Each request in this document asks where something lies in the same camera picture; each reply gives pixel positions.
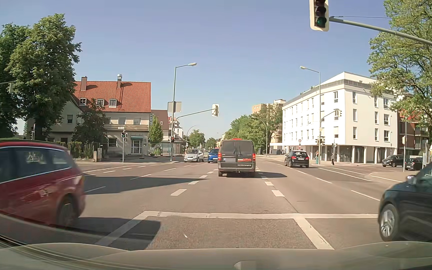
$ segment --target red car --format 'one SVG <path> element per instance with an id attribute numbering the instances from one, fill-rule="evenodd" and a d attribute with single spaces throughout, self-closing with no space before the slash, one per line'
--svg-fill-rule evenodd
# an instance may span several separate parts
<path id="1" fill-rule="evenodd" d="M 59 144 L 0 140 L 0 212 L 71 226 L 85 208 L 84 175 Z"/>

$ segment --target chimney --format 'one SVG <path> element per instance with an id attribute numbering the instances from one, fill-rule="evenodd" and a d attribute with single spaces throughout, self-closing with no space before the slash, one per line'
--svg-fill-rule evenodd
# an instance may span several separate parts
<path id="1" fill-rule="evenodd" d="M 123 75 L 118 74 L 117 75 L 117 89 L 121 88 L 121 80 L 123 80 Z"/>
<path id="2" fill-rule="evenodd" d="M 88 77 L 81 77 L 81 91 L 86 91 L 86 85 L 88 83 Z"/>

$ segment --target silver car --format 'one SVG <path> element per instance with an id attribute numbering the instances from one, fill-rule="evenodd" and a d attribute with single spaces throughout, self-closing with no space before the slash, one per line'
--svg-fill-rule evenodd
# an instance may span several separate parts
<path id="1" fill-rule="evenodd" d="M 184 162 L 204 162 L 205 156 L 200 149 L 190 149 L 184 155 Z"/>

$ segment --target side mirror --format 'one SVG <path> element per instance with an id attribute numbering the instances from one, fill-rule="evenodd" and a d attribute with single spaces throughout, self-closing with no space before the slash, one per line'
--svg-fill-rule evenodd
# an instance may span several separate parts
<path id="1" fill-rule="evenodd" d="M 417 182 L 416 175 L 406 176 L 406 182 L 410 185 L 416 185 L 416 182 Z"/>

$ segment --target lamp post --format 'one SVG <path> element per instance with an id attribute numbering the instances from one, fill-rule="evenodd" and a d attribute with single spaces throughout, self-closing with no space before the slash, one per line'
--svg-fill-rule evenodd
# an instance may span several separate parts
<path id="1" fill-rule="evenodd" d="M 307 69 L 312 72 L 316 72 L 319 76 L 319 84 L 318 84 L 318 91 L 319 91 L 319 136 L 318 136 L 318 164 L 321 164 L 321 73 L 316 70 L 312 70 L 310 68 L 300 66 L 300 69 Z"/>
<path id="2" fill-rule="evenodd" d="M 182 66 L 174 67 L 174 84 L 173 84 L 173 104 L 172 104 L 172 116 L 171 116 L 171 136 L 174 136 L 174 111 L 176 110 L 176 102 L 174 101 L 174 96 L 176 94 L 176 69 L 185 66 L 194 67 L 196 63 L 190 63 Z M 170 161 L 173 161 L 173 143 L 171 143 L 171 157 Z"/>
<path id="3" fill-rule="evenodd" d="M 265 156 L 268 156 L 268 127 L 266 126 L 266 123 L 261 118 L 258 118 L 258 117 L 253 116 L 253 115 L 251 115 L 251 117 L 260 120 L 262 122 L 262 124 L 264 125 L 264 127 L 266 128 L 266 146 L 264 147 L 264 151 L 265 151 Z"/>

